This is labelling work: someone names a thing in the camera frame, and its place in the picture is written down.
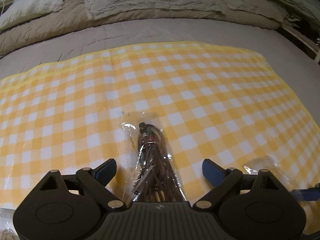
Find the light brown cord bag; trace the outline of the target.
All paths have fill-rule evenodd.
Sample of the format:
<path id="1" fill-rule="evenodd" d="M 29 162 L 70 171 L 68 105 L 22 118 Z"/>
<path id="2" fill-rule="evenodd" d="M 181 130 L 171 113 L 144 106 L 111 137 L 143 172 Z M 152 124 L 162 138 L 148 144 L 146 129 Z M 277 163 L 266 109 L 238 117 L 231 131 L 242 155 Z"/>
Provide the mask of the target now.
<path id="1" fill-rule="evenodd" d="M 257 175 L 260 170 L 269 170 L 288 191 L 296 189 L 296 183 L 287 176 L 276 162 L 275 157 L 261 157 L 247 161 L 243 164 L 247 174 Z"/>

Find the dark brown cord bag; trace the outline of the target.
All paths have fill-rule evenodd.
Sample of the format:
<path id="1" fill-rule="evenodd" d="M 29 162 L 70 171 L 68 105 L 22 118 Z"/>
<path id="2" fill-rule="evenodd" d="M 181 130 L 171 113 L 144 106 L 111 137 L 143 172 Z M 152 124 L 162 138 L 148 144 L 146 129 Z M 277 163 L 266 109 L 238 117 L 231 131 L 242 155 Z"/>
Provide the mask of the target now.
<path id="1" fill-rule="evenodd" d="M 121 128 L 130 154 L 123 201 L 127 205 L 132 202 L 186 201 L 158 114 L 125 113 Z"/>

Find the yellow white checkered cloth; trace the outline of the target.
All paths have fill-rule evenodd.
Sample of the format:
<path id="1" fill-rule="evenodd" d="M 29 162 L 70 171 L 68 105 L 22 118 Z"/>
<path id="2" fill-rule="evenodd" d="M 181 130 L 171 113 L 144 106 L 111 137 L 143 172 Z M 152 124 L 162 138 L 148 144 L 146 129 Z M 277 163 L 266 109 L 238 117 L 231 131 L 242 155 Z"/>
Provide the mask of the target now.
<path id="1" fill-rule="evenodd" d="M 291 184 L 319 182 L 319 126 L 259 53 L 198 42 L 145 43 L 44 63 L 1 80 L 1 207 L 15 209 L 51 169 L 108 158 L 127 200 L 136 153 L 121 123 L 163 130 L 190 202 L 210 190 L 205 158 L 244 170 L 270 158 Z"/>

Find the grey bed sheet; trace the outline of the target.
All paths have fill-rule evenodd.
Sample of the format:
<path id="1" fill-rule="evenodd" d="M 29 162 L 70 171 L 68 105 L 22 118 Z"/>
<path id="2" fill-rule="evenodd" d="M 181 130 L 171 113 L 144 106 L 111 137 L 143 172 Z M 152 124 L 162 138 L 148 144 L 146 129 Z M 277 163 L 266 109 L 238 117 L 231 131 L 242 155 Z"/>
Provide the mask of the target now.
<path id="1" fill-rule="evenodd" d="M 319 64 L 274 30 L 216 20 L 153 19 L 87 28 L 16 50 L 1 59 L 1 78 L 48 62 L 149 42 L 197 41 L 263 55 L 319 122 Z"/>

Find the fluffy beige pillow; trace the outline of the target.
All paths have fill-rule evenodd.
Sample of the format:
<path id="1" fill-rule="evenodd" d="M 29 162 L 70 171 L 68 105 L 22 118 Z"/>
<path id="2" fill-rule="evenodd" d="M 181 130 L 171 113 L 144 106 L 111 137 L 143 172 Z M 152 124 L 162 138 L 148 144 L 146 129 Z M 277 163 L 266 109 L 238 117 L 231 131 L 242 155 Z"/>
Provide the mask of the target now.
<path id="1" fill-rule="evenodd" d="M 1 31 L 58 12 L 65 0 L 19 0 L 1 16 Z"/>

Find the wooden shelf unit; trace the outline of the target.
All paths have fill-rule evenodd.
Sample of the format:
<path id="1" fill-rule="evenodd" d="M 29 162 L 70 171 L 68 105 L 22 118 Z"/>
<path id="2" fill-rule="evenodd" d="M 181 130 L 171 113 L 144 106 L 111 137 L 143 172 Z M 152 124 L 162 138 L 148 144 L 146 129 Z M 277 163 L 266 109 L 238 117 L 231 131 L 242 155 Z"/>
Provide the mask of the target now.
<path id="1" fill-rule="evenodd" d="M 3 14 L 12 4 L 14 0 L 3 0 L 0 1 L 0 12 Z"/>

